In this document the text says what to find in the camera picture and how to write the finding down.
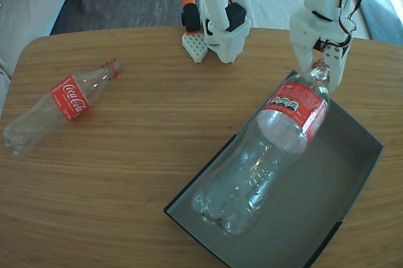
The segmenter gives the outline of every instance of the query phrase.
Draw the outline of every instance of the coca-cola bottle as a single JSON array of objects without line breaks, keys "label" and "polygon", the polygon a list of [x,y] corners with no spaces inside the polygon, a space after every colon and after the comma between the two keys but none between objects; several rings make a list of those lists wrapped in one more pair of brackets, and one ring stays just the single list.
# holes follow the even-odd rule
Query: coca-cola bottle
[{"label": "coca-cola bottle", "polygon": [[100,69],[67,77],[26,113],[10,121],[3,131],[6,146],[14,155],[27,154],[44,136],[96,103],[108,83],[121,71],[119,62],[113,60]]},{"label": "coca-cola bottle", "polygon": [[314,138],[329,109],[329,68],[322,61],[289,77],[232,143],[235,151],[201,180],[192,207],[224,234],[254,225],[279,172]]}]

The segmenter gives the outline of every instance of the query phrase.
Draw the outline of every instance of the plastic bottle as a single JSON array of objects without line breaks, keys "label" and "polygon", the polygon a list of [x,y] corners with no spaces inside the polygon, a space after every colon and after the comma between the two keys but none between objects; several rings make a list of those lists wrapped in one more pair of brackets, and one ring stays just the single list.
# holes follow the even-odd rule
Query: plastic bottle
[{"label": "plastic bottle", "polygon": [[329,68],[322,61],[289,77],[232,143],[236,150],[201,180],[192,207],[229,236],[254,225],[279,172],[312,141],[329,108]]},{"label": "plastic bottle", "polygon": [[3,131],[13,154],[27,154],[44,136],[84,113],[97,102],[108,83],[121,72],[117,60],[100,69],[77,72],[57,84]]}]

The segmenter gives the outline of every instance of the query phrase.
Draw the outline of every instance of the wood grain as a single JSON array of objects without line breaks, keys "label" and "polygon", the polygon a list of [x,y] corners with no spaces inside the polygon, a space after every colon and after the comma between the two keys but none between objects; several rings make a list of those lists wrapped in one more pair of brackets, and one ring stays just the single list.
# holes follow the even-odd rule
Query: wood grain
[{"label": "wood grain", "polygon": [[[0,267],[223,267],[162,209],[297,61],[288,32],[252,30],[232,65],[195,65],[182,28],[41,38],[24,51],[1,128],[72,72],[117,57],[99,105],[28,157],[0,146]],[[403,48],[355,40],[333,99],[384,145],[314,267],[403,267]]]}]

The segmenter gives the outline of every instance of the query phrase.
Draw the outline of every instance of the robotic arm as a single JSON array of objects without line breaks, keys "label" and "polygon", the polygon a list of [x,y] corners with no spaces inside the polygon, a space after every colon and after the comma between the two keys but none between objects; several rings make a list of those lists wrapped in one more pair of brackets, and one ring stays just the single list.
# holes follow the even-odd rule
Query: robotic arm
[{"label": "robotic arm", "polygon": [[[323,52],[324,61],[330,68],[331,92],[341,82],[353,39],[351,32],[355,30],[350,18],[360,0],[349,14],[350,1],[304,0],[304,7],[290,19],[290,42],[301,70],[310,69],[313,49]],[[200,0],[199,9],[201,33],[188,30],[188,21],[183,17],[187,29],[183,46],[195,62],[203,60],[207,49],[216,52],[222,62],[233,62],[242,52],[244,40],[253,25],[250,0]],[[195,40],[200,48],[194,47]]]}]

